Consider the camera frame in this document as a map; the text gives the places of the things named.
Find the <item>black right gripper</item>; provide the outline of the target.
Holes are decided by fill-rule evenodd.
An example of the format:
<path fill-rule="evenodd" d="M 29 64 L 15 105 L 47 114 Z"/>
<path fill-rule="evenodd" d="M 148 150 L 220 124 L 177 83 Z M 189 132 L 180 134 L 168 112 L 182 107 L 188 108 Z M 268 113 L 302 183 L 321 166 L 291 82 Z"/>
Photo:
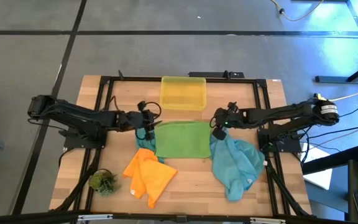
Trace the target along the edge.
<path fill-rule="evenodd" d="M 244 111 L 239 110 L 236 102 L 229 102 L 227 109 L 218 108 L 214 113 L 213 119 L 215 119 L 215 127 L 212 131 L 212 135 L 217 140 L 224 140 L 227 136 L 225 128 L 248 128 L 246 124 L 246 117 Z"/>

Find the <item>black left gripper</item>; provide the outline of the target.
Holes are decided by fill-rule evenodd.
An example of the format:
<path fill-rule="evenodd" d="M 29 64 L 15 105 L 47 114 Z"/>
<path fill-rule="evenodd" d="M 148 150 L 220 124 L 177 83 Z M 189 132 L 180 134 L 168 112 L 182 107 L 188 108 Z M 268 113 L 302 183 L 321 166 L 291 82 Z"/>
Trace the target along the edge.
<path fill-rule="evenodd" d="M 120 132 L 132 131 L 135 129 L 146 128 L 154 124 L 155 115 L 150 110 L 145 110 L 147 103 L 140 101 L 137 108 L 140 112 L 130 111 L 118 115 L 118 130 Z M 145 140 L 155 139 L 153 131 L 145 132 Z"/>

